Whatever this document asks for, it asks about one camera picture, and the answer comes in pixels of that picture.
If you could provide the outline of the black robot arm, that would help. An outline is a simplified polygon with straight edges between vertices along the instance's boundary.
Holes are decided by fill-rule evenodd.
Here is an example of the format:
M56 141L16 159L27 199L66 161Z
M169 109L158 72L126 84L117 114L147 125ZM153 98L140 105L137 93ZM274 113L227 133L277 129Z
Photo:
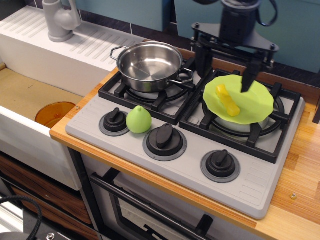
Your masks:
M273 67L274 54L279 46L263 38L255 29L256 24L272 26L278 18L277 3L270 3L275 14L264 23L260 16L260 0L223 0L219 24L194 23L191 44L195 51L195 65L199 76L208 74L215 55L246 63L242 75L241 92L248 92L259 73Z

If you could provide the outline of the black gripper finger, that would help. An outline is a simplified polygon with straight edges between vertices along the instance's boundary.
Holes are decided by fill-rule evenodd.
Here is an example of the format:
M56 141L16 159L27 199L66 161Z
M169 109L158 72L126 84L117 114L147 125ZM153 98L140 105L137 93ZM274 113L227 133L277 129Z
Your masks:
M241 93L246 93L250 90L258 74L262 71L262 67L263 67L263 57L261 55L255 55L247 63L246 69L242 75Z
M201 43L195 44L195 69L201 78L206 77L212 69L213 53Z

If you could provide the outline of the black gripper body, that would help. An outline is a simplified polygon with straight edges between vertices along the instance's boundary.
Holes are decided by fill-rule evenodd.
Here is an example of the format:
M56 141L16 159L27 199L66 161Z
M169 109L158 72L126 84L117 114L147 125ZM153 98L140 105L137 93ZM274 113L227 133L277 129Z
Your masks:
M225 8L221 23L194 23L192 44L211 49L213 56L220 55L234 60L249 62L254 56L262 56L262 68L270 69L274 64L274 54L279 47L257 33L255 26L272 26L278 18L275 13L270 22L262 22L260 10L236 10Z

